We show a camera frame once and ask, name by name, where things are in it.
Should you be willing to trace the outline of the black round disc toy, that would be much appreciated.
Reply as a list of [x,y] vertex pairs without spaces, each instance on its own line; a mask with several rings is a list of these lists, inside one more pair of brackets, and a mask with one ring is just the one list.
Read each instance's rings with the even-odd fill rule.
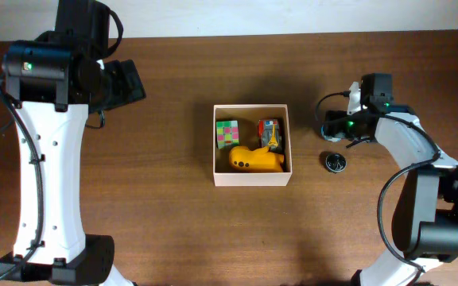
[[347,161],[340,153],[329,153],[325,157],[324,165],[332,173],[338,173],[345,170]]

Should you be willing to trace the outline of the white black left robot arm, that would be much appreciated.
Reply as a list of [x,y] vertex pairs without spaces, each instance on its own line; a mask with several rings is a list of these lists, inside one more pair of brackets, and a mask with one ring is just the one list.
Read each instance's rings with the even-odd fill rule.
[[61,1],[52,31],[15,41],[4,55],[0,97],[19,139],[21,208],[0,281],[126,285],[111,236],[86,234],[80,215],[80,154],[91,114],[146,93],[131,60],[113,60],[117,14],[98,1]]

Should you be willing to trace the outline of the blue white egg toy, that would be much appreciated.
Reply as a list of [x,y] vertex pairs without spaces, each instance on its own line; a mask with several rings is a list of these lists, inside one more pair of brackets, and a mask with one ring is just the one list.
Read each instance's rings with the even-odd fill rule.
[[320,130],[321,136],[326,141],[338,142],[344,137],[344,132],[338,126],[322,125]]

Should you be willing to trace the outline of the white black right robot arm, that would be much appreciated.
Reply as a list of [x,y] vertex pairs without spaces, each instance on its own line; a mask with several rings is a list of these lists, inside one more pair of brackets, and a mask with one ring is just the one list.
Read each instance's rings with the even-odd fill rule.
[[392,76],[363,75],[342,94],[346,110],[329,110],[326,141],[375,142],[399,167],[378,196],[378,231],[386,247],[351,284],[414,285],[431,269],[458,258],[458,161],[425,132],[414,110],[397,105]]

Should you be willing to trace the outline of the yellow submarine toy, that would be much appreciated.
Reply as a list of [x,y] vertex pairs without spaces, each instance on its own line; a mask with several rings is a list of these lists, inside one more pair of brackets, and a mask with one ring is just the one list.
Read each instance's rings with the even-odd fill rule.
[[244,172],[284,172],[283,154],[270,151],[268,146],[250,150],[246,146],[236,146],[229,152],[230,166]]

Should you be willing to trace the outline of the beige cardboard box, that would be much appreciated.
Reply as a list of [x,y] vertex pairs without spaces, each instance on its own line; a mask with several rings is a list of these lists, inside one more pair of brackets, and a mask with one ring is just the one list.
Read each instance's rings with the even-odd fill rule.
[[[230,147],[219,148],[217,130],[219,122],[237,121],[239,144],[253,151],[260,146],[258,122],[276,119],[280,126],[282,154],[285,161],[281,172],[248,172],[234,168],[238,161],[229,158]],[[212,172],[217,187],[236,186],[285,186],[293,174],[292,151],[290,142],[289,110],[285,104],[237,104],[215,105],[213,107],[213,147]]]

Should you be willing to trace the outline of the pastel rubik cube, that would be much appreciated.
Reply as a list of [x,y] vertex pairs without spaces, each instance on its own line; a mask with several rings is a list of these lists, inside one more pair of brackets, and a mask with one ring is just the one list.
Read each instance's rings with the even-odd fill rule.
[[239,124],[236,120],[217,121],[215,139],[218,149],[239,145]]

